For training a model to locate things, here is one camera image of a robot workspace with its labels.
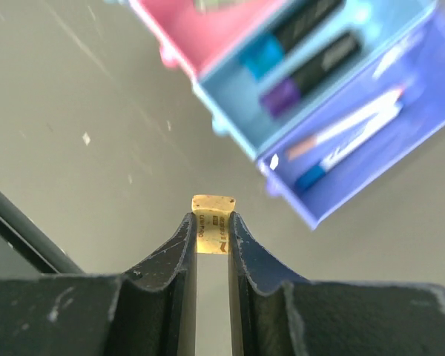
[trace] yellow label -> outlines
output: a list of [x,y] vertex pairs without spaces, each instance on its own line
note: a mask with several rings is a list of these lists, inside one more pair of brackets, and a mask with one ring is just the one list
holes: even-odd
[[198,220],[197,250],[199,254],[228,254],[229,217],[236,200],[219,195],[195,195],[191,210]]

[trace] blue marker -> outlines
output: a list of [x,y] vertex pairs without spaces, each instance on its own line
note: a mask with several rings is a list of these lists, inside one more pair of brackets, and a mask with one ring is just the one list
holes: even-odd
[[323,178],[338,163],[343,161],[351,152],[360,147],[364,142],[373,137],[381,128],[390,123],[401,111],[402,105],[398,102],[395,105],[379,112],[369,120],[364,126],[356,130],[353,135],[336,148],[331,154],[322,159],[319,163],[307,170],[295,182],[295,191],[302,193],[313,186],[318,180]]
[[301,7],[282,24],[249,45],[241,56],[241,62],[255,79],[262,78],[344,2],[344,0],[302,1]]

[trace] blue pen cap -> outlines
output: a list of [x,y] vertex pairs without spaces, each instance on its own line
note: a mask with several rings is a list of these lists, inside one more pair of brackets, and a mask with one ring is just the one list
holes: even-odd
[[303,193],[310,189],[318,180],[325,176],[326,172],[320,165],[314,165],[300,176],[295,182],[295,191]]
[[277,38],[267,34],[248,46],[240,57],[240,61],[244,67],[249,69],[254,78],[258,80],[282,62],[284,56],[285,52]]

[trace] purple drawer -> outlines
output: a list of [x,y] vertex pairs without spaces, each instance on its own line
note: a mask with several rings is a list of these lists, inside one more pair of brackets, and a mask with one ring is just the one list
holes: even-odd
[[[396,60],[385,65],[392,58]],[[286,150],[398,85],[405,88],[400,98],[402,109],[399,115],[310,188],[304,191],[296,188],[300,176],[353,132],[347,131],[292,161],[288,160]],[[357,75],[261,155],[257,163],[267,177],[269,190],[284,196],[315,229],[333,211],[444,125],[445,5],[442,4],[429,21]]]

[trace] marker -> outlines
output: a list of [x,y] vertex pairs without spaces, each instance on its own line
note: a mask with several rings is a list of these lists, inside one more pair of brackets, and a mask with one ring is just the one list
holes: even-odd
[[364,142],[374,136],[381,128],[391,122],[399,112],[402,105],[396,103],[390,108],[378,113],[374,118],[368,121],[360,130],[356,131],[353,136],[338,146],[327,157],[322,159],[315,166],[307,170],[295,182],[295,190],[302,193],[313,186],[318,180],[323,178],[333,167],[343,161],[351,152],[360,147]]
[[255,79],[262,78],[304,40],[345,0],[305,0],[282,24],[260,37],[244,52],[241,61]]
[[328,126],[320,132],[317,132],[307,139],[298,142],[296,145],[291,146],[286,151],[287,158],[289,161],[292,161],[293,159],[296,159],[302,154],[310,151],[312,148],[329,141],[333,137],[336,137],[350,128],[353,128],[376,113],[380,113],[385,108],[393,106],[399,100],[402,93],[403,88],[395,88],[387,91],[378,98],[364,105],[362,108],[359,108],[349,115],[343,117],[336,123]]
[[352,32],[337,37],[260,98],[260,104],[277,117],[297,104],[320,83],[361,51]]

